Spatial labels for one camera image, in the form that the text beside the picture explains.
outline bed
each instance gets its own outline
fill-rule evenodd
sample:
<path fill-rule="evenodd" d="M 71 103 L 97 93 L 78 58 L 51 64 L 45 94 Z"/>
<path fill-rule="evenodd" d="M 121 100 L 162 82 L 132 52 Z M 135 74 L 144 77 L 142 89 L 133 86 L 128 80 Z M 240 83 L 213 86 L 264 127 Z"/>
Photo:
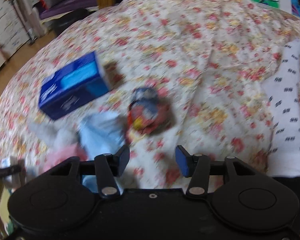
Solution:
<path fill-rule="evenodd" d="M 43 165 L 47 146 L 27 123 L 50 122 L 39 111 L 41 81 L 96 50 L 115 61 L 123 84 L 56 121 L 76 129 L 91 112 L 127 114 L 132 90 L 151 86 L 169 98 L 174 125 L 163 133 L 130 134 L 125 187 L 187 187 L 175 146 L 213 160 L 235 155 L 266 171 L 273 124 L 260 83 L 271 76 L 287 41 L 300 37 L 300 19 L 250 0 L 124 0 L 76 22 L 16 73 L 0 97 L 0 161 Z M 210 179 L 210 191 L 222 184 Z"/>

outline blue tissue box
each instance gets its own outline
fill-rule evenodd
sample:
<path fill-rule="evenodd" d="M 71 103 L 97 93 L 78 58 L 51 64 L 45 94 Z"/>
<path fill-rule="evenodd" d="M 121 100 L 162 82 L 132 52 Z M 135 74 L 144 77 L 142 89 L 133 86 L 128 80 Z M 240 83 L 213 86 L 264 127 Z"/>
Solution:
<path fill-rule="evenodd" d="M 104 69 L 91 52 L 43 80 L 39 108 L 57 120 L 110 90 Z"/>

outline patterned sock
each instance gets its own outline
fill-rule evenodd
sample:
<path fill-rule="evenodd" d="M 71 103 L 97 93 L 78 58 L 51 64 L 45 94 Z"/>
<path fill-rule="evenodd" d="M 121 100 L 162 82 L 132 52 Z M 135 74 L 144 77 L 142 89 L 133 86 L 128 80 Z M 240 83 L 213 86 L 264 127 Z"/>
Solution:
<path fill-rule="evenodd" d="M 273 114 L 274 134 L 268 156 L 268 175 L 300 176 L 300 105 L 298 82 L 300 39 L 284 46 L 275 75 L 262 84 Z"/>

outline black circular cover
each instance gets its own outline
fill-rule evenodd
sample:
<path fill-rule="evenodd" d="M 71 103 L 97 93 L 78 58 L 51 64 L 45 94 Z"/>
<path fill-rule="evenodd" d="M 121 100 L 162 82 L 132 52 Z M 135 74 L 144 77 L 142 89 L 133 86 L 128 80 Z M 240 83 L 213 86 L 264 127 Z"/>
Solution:
<path fill-rule="evenodd" d="M 22 228 L 60 232 L 79 224 L 94 203 L 94 194 L 70 177 L 41 176 L 12 194 L 8 210 Z"/>
<path fill-rule="evenodd" d="M 212 206 L 217 214 L 247 231 L 272 231 L 290 223 L 299 209 L 298 197 L 265 176 L 238 176 L 217 189 Z"/>

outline white drawer cabinet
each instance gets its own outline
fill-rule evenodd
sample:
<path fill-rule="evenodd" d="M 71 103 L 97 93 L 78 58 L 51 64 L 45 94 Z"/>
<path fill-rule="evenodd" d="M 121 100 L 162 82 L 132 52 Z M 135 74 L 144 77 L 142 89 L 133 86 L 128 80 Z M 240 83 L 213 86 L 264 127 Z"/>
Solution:
<path fill-rule="evenodd" d="M 6 57 L 11 57 L 29 40 L 13 6 L 0 0 L 0 47 Z"/>

